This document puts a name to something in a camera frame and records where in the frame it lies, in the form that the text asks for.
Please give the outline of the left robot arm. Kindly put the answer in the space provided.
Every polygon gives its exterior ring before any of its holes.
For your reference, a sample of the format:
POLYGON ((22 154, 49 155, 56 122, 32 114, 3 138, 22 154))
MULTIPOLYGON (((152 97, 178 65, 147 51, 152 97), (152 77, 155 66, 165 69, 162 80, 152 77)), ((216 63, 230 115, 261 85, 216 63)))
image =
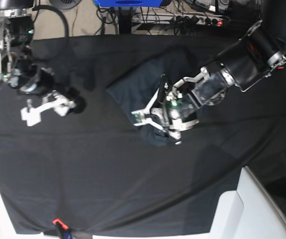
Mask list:
POLYGON ((221 102, 236 86, 245 92, 286 64, 286 0, 265 0, 261 19, 236 43, 223 50, 193 77, 159 88, 159 107, 153 107, 153 126, 179 139, 195 126, 197 111, 221 102))

